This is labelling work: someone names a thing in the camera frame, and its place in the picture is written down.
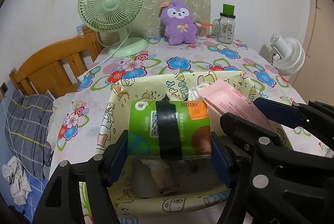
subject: green package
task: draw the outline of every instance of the green package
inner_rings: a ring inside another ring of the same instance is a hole
[[[204,101],[170,101],[175,105],[182,158],[211,157],[210,120]],[[133,101],[128,132],[128,155],[159,159],[156,101]]]

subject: brown circle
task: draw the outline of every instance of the brown circle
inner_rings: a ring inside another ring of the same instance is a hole
[[[194,132],[191,139],[191,146],[196,155],[211,154],[210,126],[202,126]]]

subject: wooden headboard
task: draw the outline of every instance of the wooden headboard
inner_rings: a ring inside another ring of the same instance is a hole
[[[86,26],[82,30],[83,36],[53,43],[31,55],[16,73],[10,73],[14,86],[28,95],[36,94],[33,86],[39,94],[49,90],[55,97],[75,92],[78,84],[71,83],[60,60],[68,62],[77,78],[87,71],[80,52],[88,50],[94,62],[103,49],[96,40],[95,31]]]

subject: fan base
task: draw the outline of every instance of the fan base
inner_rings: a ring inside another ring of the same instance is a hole
[[[116,44],[116,47],[112,47],[108,51],[108,55],[111,56],[113,53],[115,53],[116,49],[118,46],[121,44],[119,41]],[[126,57],[130,55],[137,54],[143,50],[145,50],[148,46],[148,41],[142,39],[142,38],[129,38],[128,43],[126,46],[120,48],[114,55],[113,57]]]

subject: orange sticker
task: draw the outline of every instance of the orange sticker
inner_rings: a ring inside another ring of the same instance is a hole
[[[163,7],[168,7],[168,6],[169,6],[169,3],[170,3],[170,1],[168,1],[168,2],[162,2],[162,3],[160,4],[160,7],[161,7],[161,8],[163,8]]]
[[[189,117],[193,121],[209,117],[208,108],[204,101],[186,101]]]

